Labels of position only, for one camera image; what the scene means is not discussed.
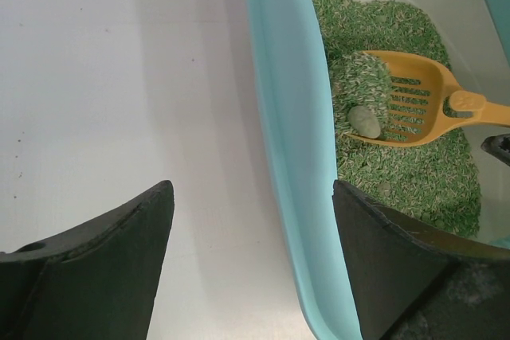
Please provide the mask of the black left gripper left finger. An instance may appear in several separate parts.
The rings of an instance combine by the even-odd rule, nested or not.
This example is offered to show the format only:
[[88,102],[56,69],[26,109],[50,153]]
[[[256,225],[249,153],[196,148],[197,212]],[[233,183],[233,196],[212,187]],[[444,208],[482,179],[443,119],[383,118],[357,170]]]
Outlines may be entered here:
[[1,254],[3,339],[145,339],[174,216],[161,181],[72,229]]

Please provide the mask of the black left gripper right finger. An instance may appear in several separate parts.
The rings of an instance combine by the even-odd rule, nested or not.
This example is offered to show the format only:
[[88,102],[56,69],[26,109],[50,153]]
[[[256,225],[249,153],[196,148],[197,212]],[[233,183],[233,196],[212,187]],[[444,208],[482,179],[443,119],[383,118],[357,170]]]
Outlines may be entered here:
[[348,182],[333,204],[364,339],[507,339],[509,251],[436,229]]

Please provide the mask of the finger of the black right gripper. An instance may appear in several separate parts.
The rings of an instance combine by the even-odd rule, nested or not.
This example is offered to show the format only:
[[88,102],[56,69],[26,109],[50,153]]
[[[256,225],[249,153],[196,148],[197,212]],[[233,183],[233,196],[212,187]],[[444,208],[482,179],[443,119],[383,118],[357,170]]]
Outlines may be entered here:
[[510,163],[510,134],[489,136],[481,149],[502,163]]

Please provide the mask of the orange litter scoop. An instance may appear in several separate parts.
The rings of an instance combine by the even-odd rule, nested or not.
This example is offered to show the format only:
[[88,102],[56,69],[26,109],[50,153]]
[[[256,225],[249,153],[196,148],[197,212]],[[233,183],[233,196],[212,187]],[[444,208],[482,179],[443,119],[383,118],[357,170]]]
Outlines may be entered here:
[[383,61],[392,77],[416,80],[416,84],[393,82],[398,89],[390,95],[392,116],[420,119],[411,123],[391,119],[390,133],[395,139],[369,139],[350,136],[370,144],[390,147],[415,147],[433,142],[443,134],[460,127],[490,124],[509,126],[509,107],[487,101],[459,85],[454,75],[441,63],[417,54],[367,50],[367,54]]

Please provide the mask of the teal cat litter box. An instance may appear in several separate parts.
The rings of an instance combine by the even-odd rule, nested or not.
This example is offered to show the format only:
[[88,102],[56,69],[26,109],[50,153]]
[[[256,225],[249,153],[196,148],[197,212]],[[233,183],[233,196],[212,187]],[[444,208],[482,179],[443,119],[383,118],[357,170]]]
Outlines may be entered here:
[[[399,0],[438,28],[460,84],[509,101],[509,0]],[[304,317],[319,339],[359,339],[332,204],[332,97],[312,0],[247,0],[273,191]]]

